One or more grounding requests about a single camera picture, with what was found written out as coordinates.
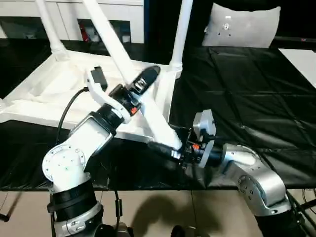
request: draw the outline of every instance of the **floor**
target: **floor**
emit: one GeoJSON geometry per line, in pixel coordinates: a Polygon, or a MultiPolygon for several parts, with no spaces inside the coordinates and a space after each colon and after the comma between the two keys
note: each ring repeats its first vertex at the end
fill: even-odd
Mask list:
{"type": "MultiPolygon", "coordinates": [[[[291,192],[302,201],[300,190],[291,192]]],[[[105,209],[103,222],[115,224],[114,193],[95,193],[105,209]]],[[[313,195],[306,192],[307,199],[313,195]]],[[[262,236],[237,191],[127,191],[119,196],[121,220],[134,228],[136,237],[169,237],[175,225],[196,226],[203,237],[262,236]]],[[[47,192],[0,192],[0,213],[11,216],[0,222],[0,236],[51,236],[48,200],[47,192]]]]}

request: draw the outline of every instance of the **cushion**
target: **cushion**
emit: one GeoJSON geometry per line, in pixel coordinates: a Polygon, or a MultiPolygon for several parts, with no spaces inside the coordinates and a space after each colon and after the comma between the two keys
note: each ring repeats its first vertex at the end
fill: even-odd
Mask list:
{"type": "Polygon", "coordinates": [[[202,45],[268,48],[280,10],[233,11],[214,3],[202,45]]]}

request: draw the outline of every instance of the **red object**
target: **red object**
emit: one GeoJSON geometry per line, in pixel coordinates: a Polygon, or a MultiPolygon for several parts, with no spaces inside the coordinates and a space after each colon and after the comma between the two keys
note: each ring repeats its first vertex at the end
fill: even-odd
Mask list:
{"type": "Polygon", "coordinates": [[[132,112],[133,115],[136,114],[137,108],[136,107],[132,108],[131,112],[132,112]]]}
{"type": "Polygon", "coordinates": [[[194,150],[198,150],[199,149],[199,145],[198,144],[193,144],[192,147],[193,147],[194,150]]]}
{"type": "Polygon", "coordinates": [[[83,41],[89,42],[89,36],[87,32],[85,31],[83,24],[79,23],[79,26],[80,26],[80,31],[81,31],[81,36],[82,36],[83,41]]]}

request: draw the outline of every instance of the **white cabinet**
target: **white cabinet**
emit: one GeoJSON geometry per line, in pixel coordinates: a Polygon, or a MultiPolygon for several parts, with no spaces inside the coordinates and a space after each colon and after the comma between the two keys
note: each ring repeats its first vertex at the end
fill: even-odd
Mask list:
{"type": "MultiPolygon", "coordinates": [[[[0,18],[39,17],[35,0],[0,0],[0,18]]],[[[46,0],[57,34],[62,40],[82,40],[78,19],[90,19],[82,0],[46,0]]],[[[131,42],[144,43],[144,0],[98,0],[107,18],[128,21],[131,42]]],[[[6,38],[0,26],[0,38],[6,38]]]]}
{"type": "MultiPolygon", "coordinates": [[[[68,40],[69,38],[57,3],[48,2],[47,8],[59,38],[61,40],[68,40]]],[[[0,19],[1,17],[40,17],[40,13],[34,1],[0,1],[0,19]]],[[[6,34],[1,26],[0,38],[6,38],[6,34]]]]}
{"type": "MultiPolygon", "coordinates": [[[[70,40],[82,40],[78,19],[90,19],[83,3],[58,3],[70,40]]],[[[144,8],[139,5],[100,4],[109,20],[129,21],[131,41],[144,43],[144,8]]]]}

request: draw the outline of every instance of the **black tablecloth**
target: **black tablecloth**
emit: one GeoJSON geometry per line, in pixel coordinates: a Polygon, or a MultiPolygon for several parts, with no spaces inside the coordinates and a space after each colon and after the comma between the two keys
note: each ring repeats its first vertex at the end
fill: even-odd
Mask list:
{"type": "MultiPolygon", "coordinates": [[[[68,49],[107,52],[99,44],[66,41],[68,49]]],[[[132,59],[167,64],[170,53],[126,45],[132,59]]],[[[50,55],[41,40],[0,40],[0,97],[5,97],[50,55]]],[[[316,90],[276,49],[200,47],[185,51],[170,123],[190,127],[196,112],[212,109],[217,135],[263,153],[288,188],[316,187],[316,90]]],[[[68,131],[63,130],[63,137],[68,131]]],[[[8,121],[0,124],[0,190],[47,190],[42,158],[56,129],[8,121]]],[[[97,190],[231,189],[211,170],[187,175],[145,144],[114,139],[91,158],[87,171],[97,190]]]]}

